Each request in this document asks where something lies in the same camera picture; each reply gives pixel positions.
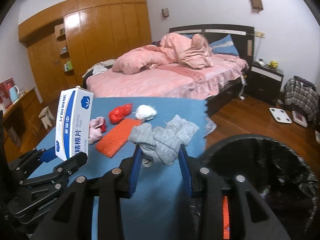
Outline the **orange foam net sleeve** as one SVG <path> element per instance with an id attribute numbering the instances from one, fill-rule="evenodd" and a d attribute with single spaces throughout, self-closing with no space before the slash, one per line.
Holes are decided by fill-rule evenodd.
<path id="1" fill-rule="evenodd" d="M 141 120 L 124 119 L 99 140 L 95 148 L 103 155 L 112 158 L 127 142 L 132 128 L 141 124 Z"/>

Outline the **pink crumpled duvet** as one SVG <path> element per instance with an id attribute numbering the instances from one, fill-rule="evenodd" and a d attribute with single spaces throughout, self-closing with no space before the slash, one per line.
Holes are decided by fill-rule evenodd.
<path id="1" fill-rule="evenodd" d="M 193 69 L 214 66 L 214 54 L 207 39 L 201 34 L 188 38 L 178 33 L 165 35 L 159 46 L 150 44 L 133 49 L 118 57 L 114 72 L 133 75 L 143 68 L 153 69 L 166 64 L 185 64 Z"/>

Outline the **light blue kettle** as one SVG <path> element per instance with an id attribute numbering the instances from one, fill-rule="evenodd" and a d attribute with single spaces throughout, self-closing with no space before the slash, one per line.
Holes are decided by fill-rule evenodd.
<path id="1" fill-rule="evenodd" d="M 15 103 L 19 99 L 19 89 L 16 85 L 8 84 L 9 96 L 12 103 Z"/>

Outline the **wooden side cabinet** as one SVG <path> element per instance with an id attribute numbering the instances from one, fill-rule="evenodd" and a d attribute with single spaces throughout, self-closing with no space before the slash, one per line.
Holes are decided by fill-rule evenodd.
<path id="1" fill-rule="evenodd" d="M 13 103 L 4 114 L 4 149 L 7 162 L 32 150 L 41 141 L 42 121 L 39 119 L 39 114 L 42 109 L 43 104 L 40 103 L 35 89 L 31 89 Z"/>

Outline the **white crumpled tissue ball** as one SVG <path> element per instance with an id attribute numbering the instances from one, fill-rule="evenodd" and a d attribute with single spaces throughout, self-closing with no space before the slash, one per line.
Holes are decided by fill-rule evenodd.
<path id="1" fill-rule="evenodd" d="M 135 112 L 136 119 L 142 121 L 152 120 L 156 115 L 157 111 L 149 105 L 140 105 Z"/>

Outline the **book on floor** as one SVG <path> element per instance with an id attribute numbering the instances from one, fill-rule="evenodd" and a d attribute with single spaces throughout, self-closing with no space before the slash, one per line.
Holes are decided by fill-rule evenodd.
<path id="1" fill-rule="evenodd" d="M 306 118 L 303 115 L 301 115 L 297 111 L 292 111 L 291 113 L 292 113 L 292 118 L 293 118 L 295 123 L 299 124 L 300 126 L 303 126 L 303 127 L 307 128 L 308 122 L 307 122 Z"/>

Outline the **black bed headboard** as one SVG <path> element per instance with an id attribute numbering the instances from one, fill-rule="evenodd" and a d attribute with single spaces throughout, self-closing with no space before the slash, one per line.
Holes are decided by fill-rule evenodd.
<path id="1" fill-rule="evenodd" d="M 255 29 L 252 26 L 234 24 L 196 24 L 174 27 L 170 33 L 202 34 L 209 43 L 216 42 L 230 35 L 240 57 L 253 64 Z"/>

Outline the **red sock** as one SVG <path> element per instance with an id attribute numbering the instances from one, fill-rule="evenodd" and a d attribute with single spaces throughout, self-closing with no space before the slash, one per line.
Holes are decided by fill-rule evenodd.
<path id="1" fill-rule="evenodd" d="M 103 119 L 102 124 L 100 126 L 101 129 L 101 133 L 105 133 L 106 132 L 106 121 L 105 119 Z"/>

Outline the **small wall switch box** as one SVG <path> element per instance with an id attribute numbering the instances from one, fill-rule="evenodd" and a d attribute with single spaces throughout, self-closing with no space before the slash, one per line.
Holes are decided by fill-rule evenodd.
<path id="1" fill-rule="evenodd" d="M 163 18 L 169 17 L 169 9 L 168 9 L 168 8 L 163 8 L 163 9 L 161 10 L 161 13 L 162 13 L 162 17 L 163 17 Z"/>

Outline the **grey sock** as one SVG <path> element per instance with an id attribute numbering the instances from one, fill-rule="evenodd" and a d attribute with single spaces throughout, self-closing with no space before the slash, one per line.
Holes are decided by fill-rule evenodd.
<path id="1" fill-rule="evenodd" d="M 153 128 L 143 123 L 132 128 L 128 140 L 138 145 L 142 151 L 142 165 L 171 166 L 178 158 L 182 145 L 187 146 L 199 126 L 176 115 L 165 127 Z"/>

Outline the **bed with pink sheet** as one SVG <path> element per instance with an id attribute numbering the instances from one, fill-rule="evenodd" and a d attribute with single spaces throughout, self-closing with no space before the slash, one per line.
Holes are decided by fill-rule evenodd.
<path id="1" fill-rule="evenodd" d="M 162 97 L 206 100 L 207 113 L 212 116 L 234 99 L 241 89 L 241 78 L 248 70 L 246 60 L 217 54 L 214 65 L 191 69 L 181 64 L 166 64 L 133 75 L 114 72 L 86 74 L 84 87 L 97 98 Z"/>

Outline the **white bathroom scale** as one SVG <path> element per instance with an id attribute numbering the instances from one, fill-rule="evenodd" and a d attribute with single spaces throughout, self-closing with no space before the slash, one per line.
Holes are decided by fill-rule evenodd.
<path id="1" fill-rule="evenodd" d="M 291 124 L 292 123 L 291 118 L 288 116 L 288 114 L 283 109 L 270 107 L 269 111 L 270 111 L 271 115 L 273 116 L 274 120 L 276 120 L 276 122 L 279 122 L 282 124 Z"/>

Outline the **white blue alcohol pads box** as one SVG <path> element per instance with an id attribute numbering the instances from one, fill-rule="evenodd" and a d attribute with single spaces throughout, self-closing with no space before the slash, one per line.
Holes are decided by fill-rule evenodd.
<path id="1" fill-rule="evenodd" d="M 55 126 L 55 154 L 66 161 L 88 153 L 93 93 L 77 86 L 60 94 Z"/>

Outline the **wall power socket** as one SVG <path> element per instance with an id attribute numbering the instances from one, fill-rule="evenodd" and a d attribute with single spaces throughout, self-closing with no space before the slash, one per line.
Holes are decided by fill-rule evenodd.
<path id="1" fill-rule="evenodd" d="M 262 32 L 262 31 L 255 31 L 255 37 L 258 37 L 258 38 L 265 38 L 265 33 Z"/>

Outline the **wooden wardrobe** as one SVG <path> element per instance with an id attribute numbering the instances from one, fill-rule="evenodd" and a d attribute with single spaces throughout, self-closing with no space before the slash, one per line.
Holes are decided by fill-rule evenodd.
<path id="1" fill-rule="evenodd" d="M 147 0 L 66 0 L 20 23 L 18 39 L 49 103 L 96 63 L 151 43 Z"/>

